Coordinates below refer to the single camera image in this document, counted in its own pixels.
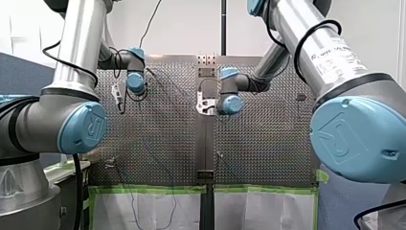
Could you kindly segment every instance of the blue joint cap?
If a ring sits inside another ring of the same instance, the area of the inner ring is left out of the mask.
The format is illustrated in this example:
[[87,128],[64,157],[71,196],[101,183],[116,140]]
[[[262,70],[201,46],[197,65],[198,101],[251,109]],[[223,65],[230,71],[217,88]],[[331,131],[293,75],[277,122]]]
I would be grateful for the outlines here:
[[220,79],[225,80],[238,74],[239,71],[235,67],[225,67],[221,69]]
[[247,0],[247,11],[253,16],[260,15],[260,8],[265,3],[264,0]]
[[223,101],[223,111],[227,115],[234,115],[242,110],[244,103],[242,98],[237,95],[228,96]]
[[29,97],[29,95],[18,95],[18,94],[10,94],[10,95],[0,95],[0,104],[9,102],[14,99]]
[[78,106],[65,119],[57,136],[61,153],[76,154],[93,150],[102,140],[106,129],[104,108],[89,102]]
[[140,73],[132,72],[128,74],[126,80],[127,88],[135,95],[141,95],[144,93],[145,80]]
[[406,119],[384,103],[338,97],[311,119],[310,140],[333,172],[357,182],[398,183],[406,178]]
[[135,48],[135,47],[130,47],[128,49],[132,54],[137,56],[138,58],[141,58],[142,60],[146,60],[146,55],[144,54],[144,50],[140,48]]

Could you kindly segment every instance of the pegboard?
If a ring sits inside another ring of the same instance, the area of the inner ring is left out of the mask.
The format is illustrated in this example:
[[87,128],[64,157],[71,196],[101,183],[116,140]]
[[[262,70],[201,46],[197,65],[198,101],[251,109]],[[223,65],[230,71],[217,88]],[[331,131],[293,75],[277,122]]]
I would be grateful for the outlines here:
[[[235,66],[251,73],[259,57],[217,57],[216,68]],[[196,184],[195,56],[148,57],[148,95],[127,100],[121,115],[111,96],[113,71],[99,71],[98,93],[106,109],[108,130],[96,149],[93,185],[120,182],[148,185]],[[298,101],[298,94],[305,95]],[[218,117],[214,128],[215,182],[310,187],[318,160],[311,152],[309,121],[313,98],[289,66],[268,92],[241,93],[245,101],[236,117]],[[117,159],[121,178],[106,161]]]
[[[146,71],[147,97],[140,103],[127,99],[124,115],[110,92],[126,71],[118,80],[113,71],[98,71],[98,93],[108,122],[107,133],[96,150],[100,160],[92,167],[91,184],[195,183],[196,63],[195,56],[149,57],[147,68],[155,76]],[[113,157],[119,172],[106,167]]]
[[[259,60],[258,57],[219,57],[217,69],[234,66],[241,73],[251,74]],[[267,92],[240,93],[240,96],[245,102],[240,114],[217,118],[216,183],[314,186],[319,167],[309,139],[314,99],[307,85],[295,74],[293,64],[289,63],[271,81]]]

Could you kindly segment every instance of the vertical metal rail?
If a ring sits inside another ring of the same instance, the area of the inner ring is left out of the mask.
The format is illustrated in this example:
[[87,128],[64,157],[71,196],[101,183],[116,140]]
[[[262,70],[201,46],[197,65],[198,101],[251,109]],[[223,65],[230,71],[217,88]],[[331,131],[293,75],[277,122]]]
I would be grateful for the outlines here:
[[[199,56],[197,69],[196,89],[201,86],[203,98],[215,98],[217,93],[215,57]],[[197,183],[206,187],[205,193],[200,198],[200,230],[214,229],[214,126],[215,116],[197,114]]]
[[227,56],[227,0],[221,0],[221,55]]

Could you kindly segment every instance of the white wall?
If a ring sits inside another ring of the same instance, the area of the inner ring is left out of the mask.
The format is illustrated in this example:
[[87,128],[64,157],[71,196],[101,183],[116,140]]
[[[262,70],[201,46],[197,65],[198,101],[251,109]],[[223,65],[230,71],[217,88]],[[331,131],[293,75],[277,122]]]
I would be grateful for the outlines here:
[[[118,48],[138,46],[157,0],[124,0],[108,15]],[[213,54],[220,49],[219,0],[163,0],[144,40],[147,54]]]
[[60,40],[63,19],[43,0],[0,0],[0,6],[0,52],[54,66],[41,50]]
[[403,0],[333,0],[330,18],[343,26],[343,37],[373,71],[399,78],[401,2]]
[[[108,15],[115,46],[138,46],[158,0],[123,0]],[[163,0],[143,48],[147,54],[219,54],[220,0]],[[400,38],[402,0],[333,0],[329,17],[374,71],[402,76],[406,52]],[[0,0],[0,52],[53,66],[40,50],[58,41],[63,20],[43,0]],[[228,1],[227,54],[262,56],[271,40],[260,18],[250,16],[246,0]]]

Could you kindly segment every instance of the wire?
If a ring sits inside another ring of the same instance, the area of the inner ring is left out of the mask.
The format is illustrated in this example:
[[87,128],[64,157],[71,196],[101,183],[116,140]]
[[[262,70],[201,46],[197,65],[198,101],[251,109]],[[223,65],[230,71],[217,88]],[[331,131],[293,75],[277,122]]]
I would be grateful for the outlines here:
[[304,76],[302,75],[301,69],[299,67],[299,60],[300,60],[300,56],[301,56],[301,50],[305,44],[305,42],[307,41],[307,39],[309,37],[311,37],[317,30],[319,30],[320,28],[323,28],[326,24],[333,24],[337,27],[337,34],[340,35],[341,32],[343,31],[340,23],[336,20],[332,20],[332,19],[327,19],[324,20],[312,27],[310,27],[310,29],[308,29],[308,31],[304,34],[304,36],[299,40],[298,45],[296,46],[296,51],[295,51],[295,55],[293,56],[293,65],[295,67],[295,71],[296,74],[299,76],[299,78],[304,82],[307,83],[305,81]]
[[357,214],[354,217],[353,222],[354,222],[357,229],[361,229],[361,226],[359,225],[358,220],[360,220],[362,217],[364,217],[364,216],[366,216],[368,214],[374,213],[374,212],[382,211],[382,210],[385,210],[385,209],[391,209],[391,208],[395,208],[395,207],[402,206],[402,205],[406,205],[406,199],[402,199],[400,201],[396,201],[396,202],[393,202],[393,203],[388,203],[388,204],[383,204],[383,205],[376,206],[374,208],[365,210],[365,211]]
[[217,83],[220,82],[220,80],[217,80],[217,79],[204,79],[204,80],[202,80],[202,81],[199,83],[198,91],[201,91],[201,90],[202,90],[202,84],[203,84],[205,81],[215,81],[215,82],[217,82]]
[[118,177],[119,177],[119,179],[120,179],[120,183],[123,184],[123,185],[126,185],[127,189],[129,190],[129,193],[130,193],[130,195],[131,195],[131,209],[132,209],[132,214],[134,215],[135,224],[137,224],[138,229],[144,230],[144,229],[140,226],[140,222],[139,222],[138,219],[137,219],[137,212],[135,212],[135,208],[134,208],[135,197],[134,197],[134,194],[132,193],[132,190],[131,190],[131,188],[129,187],[129,184],[128,184],[128,183],[124,183],[124,180],[123,180],[123,177],[122,177],[122,173],[121,173],[121,171],[120,171],[119,166],[117,165],[117,160],[114,160],[113,164],[114,164],[113,167],[116,168],[116,172],[117,172],[117,175],[118,175]]
[[83,210],[83,178],[82,178],[81,169],[80,169],[79,156],[77,154],[74,154],[73,157],[74,157],[75,174],[76,174],[76,181],[77,181],[77,208],[76,208],[76,214],[75,214],[74,230],[79,230],[81,211]]
[[143,96],[141,96],[141,99],[134,99],[133,97],[131,97],[131,95],[128,93],[127,89],[125,89],[125,94],[126,94],[126,96],[128,96],[129,99],[131,99],[131,101],[136,102],[136,103],[140,103],[143,100],[145,100],[146,97],[148,96],[148,86],[146,84],[146,91],[144,92]]
[[[286,71],[287,67],[289,66],[290,59],[291,59],[291,57],[288,56],[288,57],[287,57],[287,62],[286,62],[286,64],[284,65],[284,67],[281,69],[281,71],[280,71],[279,73],[273,75],[273,76],[271,77],[271,79],[274,79],[274,78],[280,76],[284,71]],[[258,86],[257,81],[256,81],[256,80],[253,80],[253,79],[250,77],[249,74],[241,74],[241,75],[244,75],[245,77],[247,77],[248,80],[250,81],[250,83],[252,83],[252,84],[254,85],[254,87],[256,88],[256,92],[251,92],[252,95],[257,96],[258,93],[264,92],[264,90],[266,89],[266,88],[263,88],[262,90],[259,90],[259,86]]]
[[0,121],[6,117],[7,114],[9,114],[9,112],[11,112],[13,109],[17,108],[20,104],[22,103],[26,103],[26,102],[32,102],[32,103],[36,103],[39,101],[38,97],[24,97],[24,98],[18,98],[18,99],[14,99],[10,102],[7,102],[5,104],[2,104],[0,106]]
[[268,6],[266,7],[266,17],[265,17],[265,24],[266,24],[266,32],[268,32],[269,37],[271,37],[271,40],[273,42],[275,42],[276,44],[278,44],[279,46],[283,47],[284,49],[286,49],[286,46],[281,43],[280,41],[278,41],[271,33],[271,28],[269,27],[269,8],[271,5],[271,0],[268,0]]
[[[114,54],[114,65],[116,68],[113,69],[113,74],[114,74],[114,78],[118,79],[120,77],[120,74],[122,73],[123,57],[120,54],[120,51],[123,51],[123,50],[118,51],[114,47],[109,47],[109,48],[116,52],[116,54]],[[119,59],[120,59],[120,66],[119,66],[119,63],[117,62],[117,56],[119,56]]]
[[[140,113],[142,113],[141,105],[138,104],[138,107],[139,107],[139,109],[140,109]],[[173,175],[172,175],[172,172],[171,172],[167,167],[165,167],[165,166],[161,163],[161,161],[160,161],[158,158],[156,158],[156,157],[152,154],[152,151],[150,150],[150,147],[149,147],[149,145],[147,144],[147,141],[145,140],[145,138],[144,138],[143,135],[141,135],[141,141],[142,141],[142,143],[143,143],[144,149],[146,149],[146,151],[147,151],[147,154],[148,154],[150,157],[152,157],[152,159],[155,161],[155,163],[157,163],[157,164],[159,165],[159,167],[161,167],[161,169],[163,169],[164,171],[166,171],[166,172],[168,173],[168,175],[169,175],[170,186],[172,187],[172,197],[173,197],[173,200],[174,200],[174,203],[175,203],[175,204],[173,205],[173,209],[172,209],[172,211],[171,211],[171,213],[170,213],[169,223],[167,224],[167,226],[165,226],[164,228],[157,228],[157,229],[156,229],[156,230],[165,230],[165,229],[168,229],[168,228],[170,227],[170,225],[172,224],[173,214],[175,213],[175,210],[176,210],[176,207],[177,207],[177,200],[176,200],[175,193],[174,193],[174,179],[173,179]]]
[[148,22],[148,25],[147,25],[147,29],[146,29],[146,31],[144,32],[144,35],[141,37],[141,40],[140,40],[140,49],[141,49],[142,46],[143,46],[144,38],[147,36],[147,33],[148,33],[148,31],[149,31],[149,27],[150,27],[150,25],[151,25],[151,23],[152,23],[153,18],[155,17],[155,13],[158,11],[159,5],[161,5],[161,2],[162,2],[162,0],[159,0],[159,1],[158,1],[158,3],[156,4],[155,10],[153,11],[153,14],[152,14],[151,18],[149,19],[149,22]]
[[57,58],[57,57],[54,57],[54,56],[52,56],[52,55],[50,55],[50,54],[48,53],[49,50],[54,49],[54,48],[55,48],[56,46],[58,46],[59,44],[60,44],[60,41],[57,42],[56,44],[52,45],[52,46],[49,46],[49,47],[44,48],[44,49],[42,50],[42,53],[43,53],[45,56],[47,56],[48,58],[51,58],[51,59],[53,59],[53,60],[55,60],[55,61],[57,61],[57,62],[60,62],[60,63],[62,63],[62,64],[64,64],[64,65],[67,65],[67,66],[72,67],[72,68],[74,68],[74,69],[78,69],[78,70],[80,70],[80,71],[82,71],[82,72],[84,72],[84,73],[86,73],[86,74],[92,76],[92,78],[95,80],[95,88],[96,88],[96,86],[98,86],[99,79],[98,79],[98,76],[97,76],[96,74],[94,74],[92,71],[87,70],[87,69],[84,69],[84,68],[81,68],[80,66],[77,66],[76,64],[70,63],[70,62],[68,62],[68,61],[65,61],[65,60],[59,59],[59,58]]

